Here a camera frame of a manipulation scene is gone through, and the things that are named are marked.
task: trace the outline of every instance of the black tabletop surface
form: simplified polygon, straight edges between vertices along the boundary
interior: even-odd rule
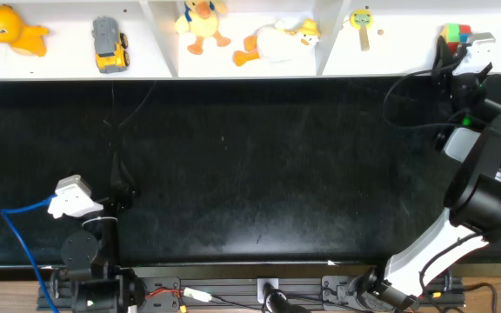
[[[407,247],[441,213],[458,164],[434,150],[434,130],[384,123],[394,81],[158,82],[122,138],[142,189],[119,217],[123,265],[374,263]],[[118,119],[151,84],[115,82]],[[501,77],[488,86],[501,102]],[[394,120],[445,119],[427,78],[396,92]],[[0,83],[0,209],[42,200],[73,173],[106,196],[111,112],[111,82]],[[44,209],[12,219],[40,264],[62,263],[80,228]],[[501,242],[465,261],[501,262]],[[0,216],[0,265],[25,264]]]

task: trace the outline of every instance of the blue cable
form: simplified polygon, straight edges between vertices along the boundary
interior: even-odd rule
[[[38,278],[38,282],[40,283],[40,287],[42,288],[43,296],[45,296],[45,300],[48,302],[48,305],[50,306],[51,310],[53,310],[54,313],[59,313],[59,310],[57,309],[56,305],[51,301],[50,293],[48,292],[48,289],[45,288],[45,283],[43,282],[42,279],[42,274],[40,274],[40,270],[38,269],[38,266],[36,264],[36,261],[34,261],[34,257],[32,256],[32,253],[28,249],[28,246],[26,246],[26,243],[24,242],[23,238],[21,235],[18,233],[17,228],[13,224],[13,222],[10,220],[10,218],[7,216],[8,214],[19,214],[19,213],[24,213],[28,211],[35,210],[40,207],[48,206],[50,205],[51,199],[54,196],[50,196],[49,198],[36,203],[29,205],[27,207],[23,207],[20,209],[2,209],[1,210],[1,216],[7,222],[9,225],[10,229],[13,230],[13,233],[15,233],[15,236],[17,237],[18,241],[21,243],[23,246],[24,252],[26,252],[26,255],[30,259],[30,263],[32,264],[32,268],[34,269],[34,272],[36,273],[36,277]]]

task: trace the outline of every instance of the toy truck wheel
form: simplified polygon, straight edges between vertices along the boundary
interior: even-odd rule
[[[125,60],[125,66],[129,66],[130,64],[130,59],[129,59],[129,53],[127,53],[127,51],[124,51],[123,53],[123,58]]]
[[[119,39],[121,40],[121,46],[123,46],[123,49],[127,49],[127,47],[129,47],[129,40],[127,39],[127,35],[121,33],[119,34]]]

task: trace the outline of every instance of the green light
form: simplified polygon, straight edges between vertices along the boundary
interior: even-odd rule
[[[469,126],[469,125],[471,125],[471,123],[472,123],[472,120],[469,117],[464,117],[463,121],[461,122],[461,124],[463,126]]]

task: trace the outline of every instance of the orange foot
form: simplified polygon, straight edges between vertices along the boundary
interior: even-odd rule
[[[228,37],[220,37],[217,39],[217,46],[218,47],[226,47],[231,43],[231,39]]]
[[[248,36],[244,39],[244,49],[247,52],[253,51],[257,48],[257,36]]]
[[[259,58],[258,52],[253,51],[249,53],[245,53],[242,51],[235,51],[233,53],[233,63],[235,63],[236,66],[241,67],[245,65],[247,62],[251,60],[256,60]]]
[[[197,56],[200,56],[204,51],[202,50],[202,45],[194,43],[187,47],[187,50]]]

